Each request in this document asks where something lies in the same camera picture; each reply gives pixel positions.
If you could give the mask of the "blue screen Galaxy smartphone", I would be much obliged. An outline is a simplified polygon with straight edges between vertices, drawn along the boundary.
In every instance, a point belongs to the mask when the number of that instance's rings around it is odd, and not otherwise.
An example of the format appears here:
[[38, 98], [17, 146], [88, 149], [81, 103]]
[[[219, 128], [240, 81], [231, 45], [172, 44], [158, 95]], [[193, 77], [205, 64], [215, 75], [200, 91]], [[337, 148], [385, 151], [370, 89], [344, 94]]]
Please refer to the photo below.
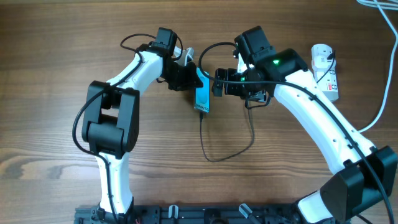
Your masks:
[[203, 86], [195, 90], [195, 104], [194, 108], [204, 113], [210, 112], [210, 80], [204, 76], [199, 68], [197, 68], [197, 75], [201, 80]]

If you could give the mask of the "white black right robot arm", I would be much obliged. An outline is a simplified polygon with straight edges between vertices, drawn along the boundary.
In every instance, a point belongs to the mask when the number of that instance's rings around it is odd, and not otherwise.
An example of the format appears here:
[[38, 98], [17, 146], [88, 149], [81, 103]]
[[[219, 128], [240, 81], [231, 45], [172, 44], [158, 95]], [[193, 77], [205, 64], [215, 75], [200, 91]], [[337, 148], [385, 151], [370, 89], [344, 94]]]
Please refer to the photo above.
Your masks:
[[329, 218], [347, 222], [379, 202], [387, 202], [396, 177], [397, 154], [376, 147], [357, 131], [321, 91], [293, 49], [276, 51], [263, 29], [253, 27], [234, 41], [239, 69], [221, 71], [228, 95], [248, 98], [265, 91], [284, 105], [313, 139], [332, 177], [298, 201], [307, 223]]

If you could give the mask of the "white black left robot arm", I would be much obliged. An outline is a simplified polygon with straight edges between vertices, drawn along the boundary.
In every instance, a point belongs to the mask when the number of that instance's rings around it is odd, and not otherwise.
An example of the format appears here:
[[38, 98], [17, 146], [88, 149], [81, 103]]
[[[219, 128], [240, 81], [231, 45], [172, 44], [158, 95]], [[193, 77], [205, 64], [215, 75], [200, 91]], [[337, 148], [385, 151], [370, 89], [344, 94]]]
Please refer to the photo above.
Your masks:
[[140, 97], [153, 81], [166, 82], [173, 91], [203, 87], [190, 49], [177, 47], [180, 37], [159, 28], [148, 44], [134, 49], [133, 61], [106, 82], [93, 81], [86, 103], [72, 127], [82, 121], [81, 137], [87, 154], [95, 156], [101, 179], [101, 201], [91, 208], [78, 208], [75, 223], [139, 223], [129, 186], [129, 153], [139, 135]]

